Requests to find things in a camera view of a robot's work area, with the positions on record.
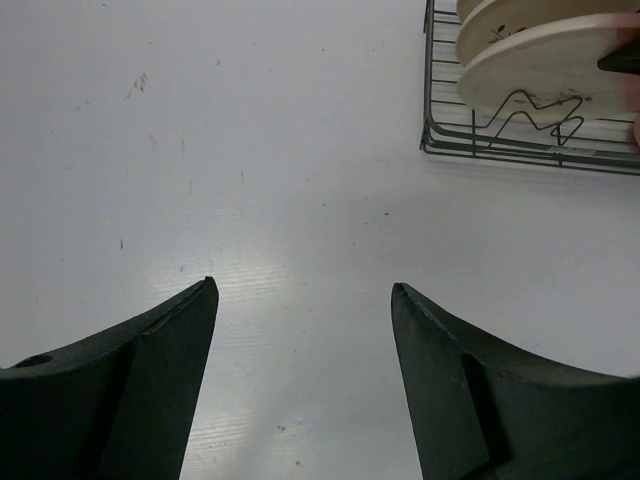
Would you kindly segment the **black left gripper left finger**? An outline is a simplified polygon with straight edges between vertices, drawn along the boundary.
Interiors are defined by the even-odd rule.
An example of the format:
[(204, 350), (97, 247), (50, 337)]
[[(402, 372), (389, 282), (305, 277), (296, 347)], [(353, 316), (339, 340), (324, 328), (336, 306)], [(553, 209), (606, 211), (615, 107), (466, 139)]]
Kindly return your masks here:
[(213, 278), (1, 371), (4, 479), (177, 479), (216, 322)]

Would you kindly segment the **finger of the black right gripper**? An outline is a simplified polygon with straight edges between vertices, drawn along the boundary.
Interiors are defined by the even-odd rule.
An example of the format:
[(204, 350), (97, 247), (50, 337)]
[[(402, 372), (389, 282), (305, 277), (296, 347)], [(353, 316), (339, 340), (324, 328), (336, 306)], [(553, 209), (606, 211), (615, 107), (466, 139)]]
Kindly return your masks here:
[(639, 75), (639, 52), (614, 51), (599, 59), (597, 66), (600, 70), (606, 72)]

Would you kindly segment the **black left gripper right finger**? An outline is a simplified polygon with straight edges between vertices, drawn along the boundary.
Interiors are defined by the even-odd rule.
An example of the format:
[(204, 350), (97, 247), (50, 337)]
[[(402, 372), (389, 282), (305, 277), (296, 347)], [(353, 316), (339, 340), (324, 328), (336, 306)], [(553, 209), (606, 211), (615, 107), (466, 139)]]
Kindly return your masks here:
[(391, 317), (426, 479), (635, 479), (639, 382), (516, 347), (398, 283)]

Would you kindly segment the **pink cup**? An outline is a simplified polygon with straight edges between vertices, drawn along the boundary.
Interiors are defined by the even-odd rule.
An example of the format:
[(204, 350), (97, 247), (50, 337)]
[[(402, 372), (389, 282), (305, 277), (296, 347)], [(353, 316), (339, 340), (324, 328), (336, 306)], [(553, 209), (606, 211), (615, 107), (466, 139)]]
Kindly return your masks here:
[(633, 138), (637, 147), (640, 147), (640, 115), (638, 114), (633, 122)]

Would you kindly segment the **yellow cream plate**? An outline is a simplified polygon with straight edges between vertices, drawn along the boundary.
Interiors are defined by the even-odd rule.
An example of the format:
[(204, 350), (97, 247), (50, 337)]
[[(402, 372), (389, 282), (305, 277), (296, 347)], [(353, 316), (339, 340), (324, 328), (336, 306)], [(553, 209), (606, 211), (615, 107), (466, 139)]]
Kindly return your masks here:
[(463, 22), (478, 7), (483, 0), (457, 0), (456, 13), (461, 22)]

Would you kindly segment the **pink cream plate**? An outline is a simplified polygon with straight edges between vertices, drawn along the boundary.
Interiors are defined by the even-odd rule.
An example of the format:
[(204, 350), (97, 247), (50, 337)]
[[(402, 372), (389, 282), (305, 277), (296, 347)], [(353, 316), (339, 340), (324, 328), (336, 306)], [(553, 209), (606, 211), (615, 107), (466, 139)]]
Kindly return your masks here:
[(456, 56), (466, 66), (489, 46), (529, 28), (567, 18), (638, 9), (638, 1), (626, 0), (486, 0), (461, 22)]
[(586, 119), (637, 112), (639, 77), (605, 72), (600, 58), (639, 29), (586, 28), (543, 34), (525, 31), (476, 56), (458, 81), (461, 99), (485, 115), (527, 107), (540, 123), (577, 108)]

